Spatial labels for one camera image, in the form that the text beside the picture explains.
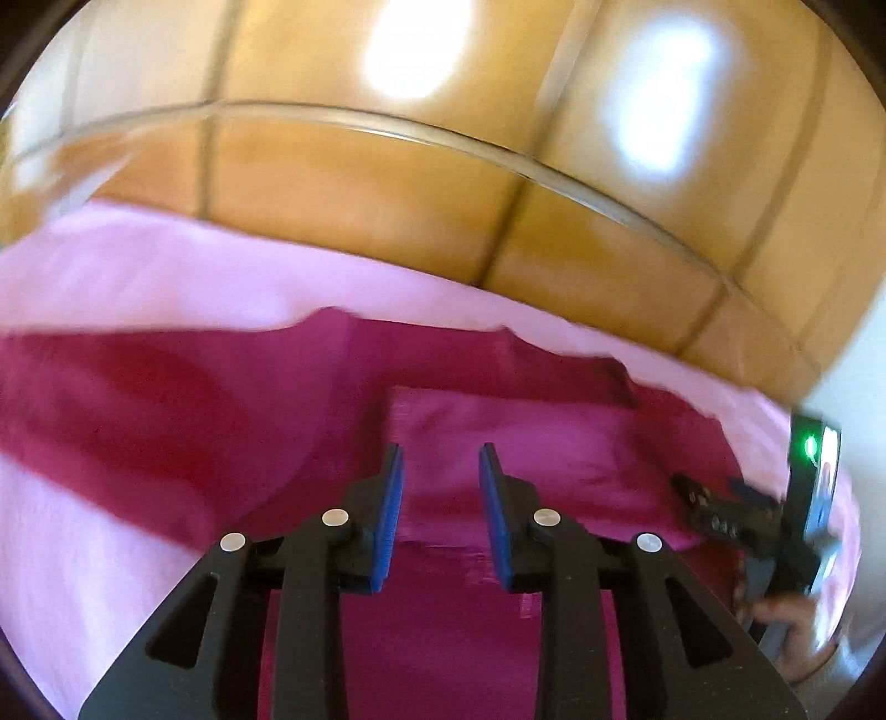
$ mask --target pink bed sheet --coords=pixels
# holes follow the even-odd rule
[[[321,307],[416,325],[508,327],[558,353],[612,355],[639,382],[719,419],[747,481],[787,484],[789,418],[760,393],[668,356],[441,278],[93,201],[0,254],[0,332],[264,330]],[[841,473],[843,552],[824,590],[835,622],[860,556]],[[37,685],[74,718],[139,625],[196,559],[0,457],[0,627]]]

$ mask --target triangular cutout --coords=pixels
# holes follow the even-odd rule
[[[216,587],[218,579],[213,575],[200,580],[184,602],[170,613],[160,632],[148,643],[149,657],[185,669],[197,664]]]
[[[672,577],[665,581],[665,585],[689,666],[702,668],[729,657],[732,646],[686,588]]]

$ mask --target metal pin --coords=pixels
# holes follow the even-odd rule
[[[347,511],[335,507],[332,508],[332,510],[327,510],[323,513],[323,525],[327,525],[330,528],[337,528],[340,525],[344,525],[349,517]]]
[[[652,533],[643,533],[637,537],[637,547],[643,552],[658,552],[662,549],[662,539]]]
[[[542,507],[532,514],[532,519],[543,528],[553,528],[560,523],[560,513],[547,507]]]
[[[245,544],[246,536],[243,533],[228,533],[219,543],[225,552],[236,552]]]

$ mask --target green led indicator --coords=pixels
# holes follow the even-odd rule
[[[810,435],[806,438],[803,449],[806,451],[806,456],[814,461],[815,456],[819,454],[819,442]]]

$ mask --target human hand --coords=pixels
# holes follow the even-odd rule
[[[741,567],[740,577],[744,577]],[[786,593],[765,598],[749,605],[744,598],[745,585],[741,580],[735,587],[735,617],[743,622],[750,614],[757,622],[785,622],[789,626],[775,668],[789,683],[799,683],[820,669],[836,650],[836,639],[828,630],[831,626],[825,605],[815,596]]]

